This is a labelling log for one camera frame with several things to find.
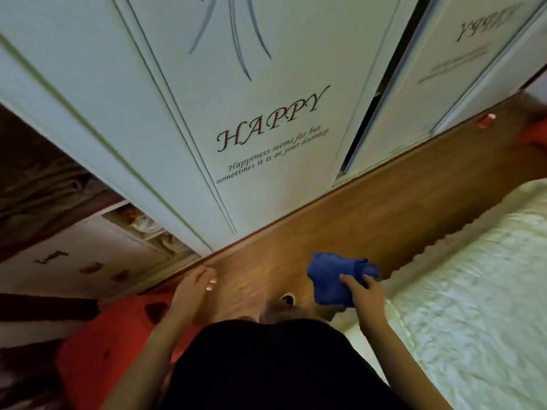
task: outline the red object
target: red object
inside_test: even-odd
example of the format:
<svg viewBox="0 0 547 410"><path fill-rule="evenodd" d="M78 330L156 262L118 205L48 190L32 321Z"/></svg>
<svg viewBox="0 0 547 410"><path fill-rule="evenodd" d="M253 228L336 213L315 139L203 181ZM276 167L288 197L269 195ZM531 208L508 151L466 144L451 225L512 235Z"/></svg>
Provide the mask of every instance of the red object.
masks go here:
<svg viewBox="0 0 547 410"><path fill-rule="evenodd" d="M479 128L490 128L494 121L496 120L496 114L487 114L479 119L477 125Z"/></svg>
<svg viewBox="0 0 547 410"><path fill-rule="evenodd" d="M134 296L108 305L61 345L56 364L77 410L97 410L144 348L173 294ZM175 362L201 330L191 325L171 358Z"/></svg>
<svg viewBox="0 0 547 410"><path fill-rule="evenodd" d="M547 118L525 128L517 138L520 144L537 144L547 148Z"/></svg>

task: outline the hand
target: hand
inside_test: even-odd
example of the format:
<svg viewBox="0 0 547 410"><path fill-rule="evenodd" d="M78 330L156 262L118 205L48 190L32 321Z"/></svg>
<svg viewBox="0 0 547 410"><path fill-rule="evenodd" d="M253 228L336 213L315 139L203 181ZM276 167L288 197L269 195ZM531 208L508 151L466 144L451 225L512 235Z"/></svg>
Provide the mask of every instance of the hand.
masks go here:
<svg viewBox="0 0 547 410"><path fill-rule="evenodd" d="M359 318L359 326L364 333L383 331L389 328L386 319L383 286L369 275L363 275L366 289L351 275L340 275L340 281L351 291L353 304Z"/></svg>
<svg viewBox="0 0 547 410"><path fill-rule="evenodd" d="M212 290L216 282L217 272L213 268L198 266L191 270L178 284L166 318L181 325L189 324L203 303L206 292Z"/></svg>

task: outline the wooden floor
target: wooden floor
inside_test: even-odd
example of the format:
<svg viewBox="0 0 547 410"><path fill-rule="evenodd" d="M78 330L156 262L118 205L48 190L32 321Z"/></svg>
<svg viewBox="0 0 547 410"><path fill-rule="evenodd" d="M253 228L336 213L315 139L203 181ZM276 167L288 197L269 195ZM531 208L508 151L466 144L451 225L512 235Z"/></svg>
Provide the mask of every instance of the wooden floor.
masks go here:
<svg viewBox="0 0 547 410"><path fill-rule="evenodd" d="M493 127L482 130L469 121L308 206L236 252L206 262L217 269L219 282L201 318L256 317L266 300L285 292L314 307L306 269L317 251L367 257L387 278L516 186L547 177L547 153L514 144L530 120L522 98L495 112Z"/></svg>

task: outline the folded blue garment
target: folded blue garment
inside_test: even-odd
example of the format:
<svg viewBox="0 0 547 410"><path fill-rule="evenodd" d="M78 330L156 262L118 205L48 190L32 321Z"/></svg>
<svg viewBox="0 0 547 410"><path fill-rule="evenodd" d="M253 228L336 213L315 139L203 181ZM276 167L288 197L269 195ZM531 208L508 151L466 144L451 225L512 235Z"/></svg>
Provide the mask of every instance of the folded blue garment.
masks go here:
<svg viewBox="0 0 547 410"><path fill-rule="evenodd" d="M308 267L313 282L313 296L320 305L343 305L354 308L351 292L340 282L340 275L352 275L366 288L363 275L379 280L379 270L367 259L349 259L334 253L314 253Z"/></svg>

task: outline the person's right hand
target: person's right hand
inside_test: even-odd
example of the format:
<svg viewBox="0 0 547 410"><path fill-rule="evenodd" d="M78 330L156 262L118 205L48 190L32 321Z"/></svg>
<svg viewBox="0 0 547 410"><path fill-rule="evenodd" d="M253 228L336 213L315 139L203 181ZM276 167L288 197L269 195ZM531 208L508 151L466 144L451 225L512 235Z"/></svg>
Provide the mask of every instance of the person's right hand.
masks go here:
<svg viewBox="0 0 547 410"><path fill-rule="evenodd" d="M377 332L389 328L383 286L369 275L363 275L363 278L369 287L368 289L361 286L353 276L340 275L340 281L351 291L361 331L365 333Z"/></svg>

